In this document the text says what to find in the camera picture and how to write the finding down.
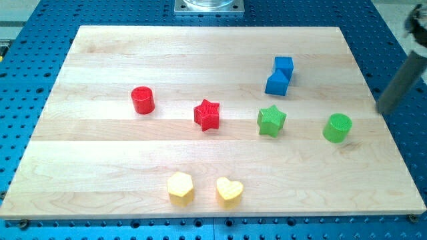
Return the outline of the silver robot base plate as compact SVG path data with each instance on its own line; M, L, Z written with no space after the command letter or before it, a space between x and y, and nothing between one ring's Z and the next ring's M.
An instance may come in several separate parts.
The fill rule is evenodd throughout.
M175 0L176 15L243 14L244 0Z

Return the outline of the black robot arm end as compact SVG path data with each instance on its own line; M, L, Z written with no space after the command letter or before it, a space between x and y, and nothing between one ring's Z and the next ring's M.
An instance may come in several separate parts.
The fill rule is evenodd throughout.
M415 42L426 47L426 4L417 4L408 14L404 28L407 34L414 37Z

